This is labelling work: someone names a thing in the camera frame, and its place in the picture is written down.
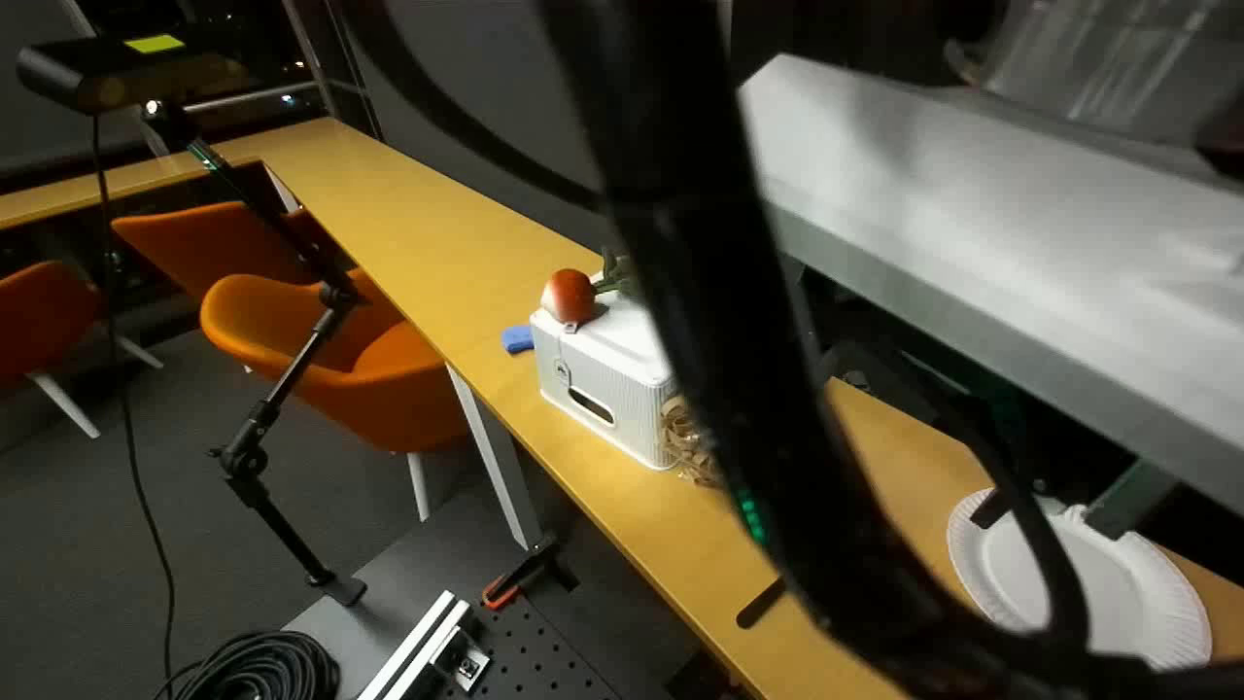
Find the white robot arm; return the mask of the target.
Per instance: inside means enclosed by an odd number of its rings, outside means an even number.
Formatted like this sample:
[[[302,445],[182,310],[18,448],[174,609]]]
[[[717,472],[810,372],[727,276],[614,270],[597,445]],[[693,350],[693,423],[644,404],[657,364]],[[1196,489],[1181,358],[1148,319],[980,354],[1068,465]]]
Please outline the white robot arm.
[[[897,535],[813,384],[712,0],[535,0],[604,178],[597,206],[749,542],[822,635],[915,700],[1240,700],[1244,664],[1087,645],[1087,599],[1012,472],[999,404],[966,434],[1038,561],[1048,617],[1004,631]]]

